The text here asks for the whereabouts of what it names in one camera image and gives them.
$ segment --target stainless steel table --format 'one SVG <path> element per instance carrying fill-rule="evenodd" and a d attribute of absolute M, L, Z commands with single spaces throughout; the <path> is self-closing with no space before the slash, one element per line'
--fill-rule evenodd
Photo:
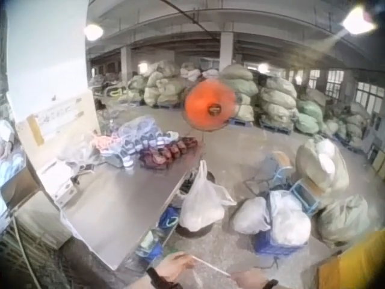
<path fill-rule="evenodd" d="M 103 164 L 79 178 L 80 192 L 63 211 L 92 251 L 116 270 L 155 226 L 200 154 L 201 149 L 190 152 L 161 172 L 137 165 L 129 174 Z"/>

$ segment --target hand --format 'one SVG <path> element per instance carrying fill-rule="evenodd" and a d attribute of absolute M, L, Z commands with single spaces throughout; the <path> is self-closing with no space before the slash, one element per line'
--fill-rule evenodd
<path fill-rule="evenodd" d="M 269 281 L 263 275 L 261 269 L 257 268 L 245 272 L 232 273 L 231 279 L 242 289 L 263 289 Z"/>
<path fill-rule="evenodd" d="M 156 272 L 168 282 L 174 282 L 185 270 L 194 267 L 195 260 L 185 252 L 178 252 L 167 256 L 156 268 Z"/>

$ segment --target orange fan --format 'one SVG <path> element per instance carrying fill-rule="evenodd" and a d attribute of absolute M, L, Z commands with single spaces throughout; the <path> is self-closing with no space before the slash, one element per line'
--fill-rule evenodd
<path fill-rule="evenodd" d="M 195 86 L 185 100 L 184 115 L 190 125 L 201 131 L 224 127 L 236 113 L 233 90 L 216 79 L 207 79 Z"/>

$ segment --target blue container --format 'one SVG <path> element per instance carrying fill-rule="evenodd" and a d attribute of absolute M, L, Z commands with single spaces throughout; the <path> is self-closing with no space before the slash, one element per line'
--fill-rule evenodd
<path fill-rule="evenodd" d="M 276 186 L 271 190 L 285 190 L 285 186 Z M 270 194 L 269 192 L 264 192 L 260 194 L 260 196 L 266 199 L 266 206 L 270 215 L 269 225 L 271 226 L 271 210 L 270 210 Z M 301 246 L 288 246 L 277 244 L 273 238 L 271 238 L 271 230 L 267 230 L 265 232 L 260 231 L 255 236 L 254 240 L 254 250 L 258 255 L 263 256 L 275 256 L 275 257 L 287 257 L 294 252 L 302 249 L 306 244 Z"/>

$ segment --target wristwatch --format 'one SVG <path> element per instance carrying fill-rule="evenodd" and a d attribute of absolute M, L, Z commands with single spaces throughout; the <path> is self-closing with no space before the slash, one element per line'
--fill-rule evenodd
<path fill-rule="evenodd" d="M 273 287 L 278 285 L 278 280 L 272 279 L 265 286 L 263 286 L 263 289 L 273 289 Z"/>

